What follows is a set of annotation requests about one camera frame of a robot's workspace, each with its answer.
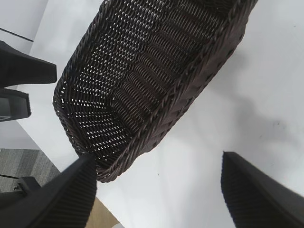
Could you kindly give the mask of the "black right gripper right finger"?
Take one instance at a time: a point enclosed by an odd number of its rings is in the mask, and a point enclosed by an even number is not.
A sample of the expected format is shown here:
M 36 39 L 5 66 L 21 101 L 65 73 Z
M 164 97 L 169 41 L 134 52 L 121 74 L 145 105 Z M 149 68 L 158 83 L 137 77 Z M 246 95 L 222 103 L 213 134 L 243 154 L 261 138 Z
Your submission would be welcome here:
M 237 228 L 302 228 L 304 199 L 235 152 L 223 152 L 221 191 Z

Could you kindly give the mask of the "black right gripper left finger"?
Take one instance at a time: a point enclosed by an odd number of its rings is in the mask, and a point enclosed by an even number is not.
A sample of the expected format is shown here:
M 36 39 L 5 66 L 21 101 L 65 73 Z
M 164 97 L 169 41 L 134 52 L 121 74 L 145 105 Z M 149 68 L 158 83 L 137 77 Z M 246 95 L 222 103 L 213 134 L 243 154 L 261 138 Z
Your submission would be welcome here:
M 2 228 L 84 228 L 96 195 L 95 160 L 79 157 L 44 186 L 17 178 L 17 188 L 0 194 Z

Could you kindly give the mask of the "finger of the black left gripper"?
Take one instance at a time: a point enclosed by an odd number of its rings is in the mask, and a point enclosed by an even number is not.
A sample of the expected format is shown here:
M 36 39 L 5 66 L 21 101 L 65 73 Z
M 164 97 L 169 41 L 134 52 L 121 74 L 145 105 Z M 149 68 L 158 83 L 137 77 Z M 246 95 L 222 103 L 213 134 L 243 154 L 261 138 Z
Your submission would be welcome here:
M 31 109 L 29 95 L 17 90 L 0 90 L 0 121 L 29 118 Z
M 57 81 L 57 66 L 26 55 L 0 42 L 0 87 L 51 84 Z

